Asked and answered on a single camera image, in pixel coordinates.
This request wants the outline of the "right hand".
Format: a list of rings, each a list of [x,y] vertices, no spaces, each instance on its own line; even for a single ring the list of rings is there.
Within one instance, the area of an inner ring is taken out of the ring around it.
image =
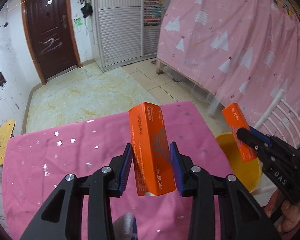
[[[264,211],[268,217],[270,217],[278,207],[279,196],[280,190],[277,189],[264,207]],[[300,228],[300,204],[292,205],[289,200],[285,200],[281,206],[281,211],[284,219],[277,226],[277,231],[282,239],[291,239]]]

